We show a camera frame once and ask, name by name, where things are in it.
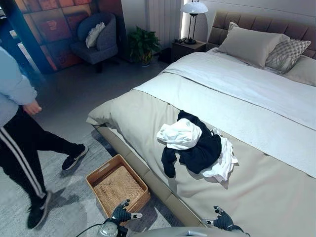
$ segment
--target cable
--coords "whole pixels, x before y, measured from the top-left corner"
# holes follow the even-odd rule
[[[92,227],[95,227],[95,226],[102,226],[102,224],[95,224],[93,226],[90,226],[88,227],[87,229],[85,229],[84,231],[82,231],[79,235],[77,235],[76,237],[80,236],[82,233],[86,232],[87,230],[91,229]]]

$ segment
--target lamp stand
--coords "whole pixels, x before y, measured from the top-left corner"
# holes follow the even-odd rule
[[[190,38],[191,19],[192,18],[195,18],[195,21],[194,21],[194,28],[193,28],[193,36],[192,36],[192,38]],[[188,38],[184,41],[184,43],[186,43],[186,44],[195,44],[197,42],[195,39],[193,39],[194,38],[194,33],[196,31],[196,23],[197,23],[197,14],[190,13],[189,33],[188,33]]]

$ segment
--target woven storage basket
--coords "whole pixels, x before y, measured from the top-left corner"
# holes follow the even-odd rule
[[[86,180],[108,217],[125,199],[130,199],[126,209],[131,213],[139,211],[150,199],[147,185],[121,155],[105,162]]]

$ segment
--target nightstand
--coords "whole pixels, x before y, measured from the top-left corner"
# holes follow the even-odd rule
[[[179,58],[194,52],[205,52],[206,43],[197,40],[195,44],[172,43],[172,61],[175,62]]]

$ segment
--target gray armchair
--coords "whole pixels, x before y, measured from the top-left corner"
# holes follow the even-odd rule
[[[106,26],[97,39],[96,47],[87,48],[85,39],[89,31],[102,21]],[[77,29],[79,41],[71,44],[70,48],[75,55],[84,61],[91,64],[99,63],[118,53],[116,32],[116,19],[112,13],[94,14],[80,22]]]

